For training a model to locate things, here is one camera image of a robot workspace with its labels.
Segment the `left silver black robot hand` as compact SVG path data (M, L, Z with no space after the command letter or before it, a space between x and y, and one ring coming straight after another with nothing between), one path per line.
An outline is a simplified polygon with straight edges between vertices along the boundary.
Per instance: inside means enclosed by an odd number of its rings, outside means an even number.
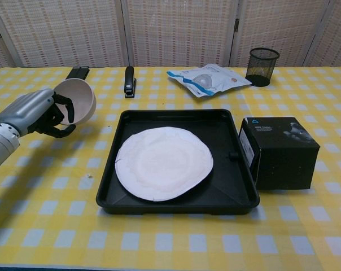
M58 105L65 105L67 116ZM64 118L69 125L60 130L59 125ZM0 113L0 124L13 126L21 136L37 132L54 138L70 135L76 128L73 123L75 110L70 98L64 97L53 89L43 89L22 95Z

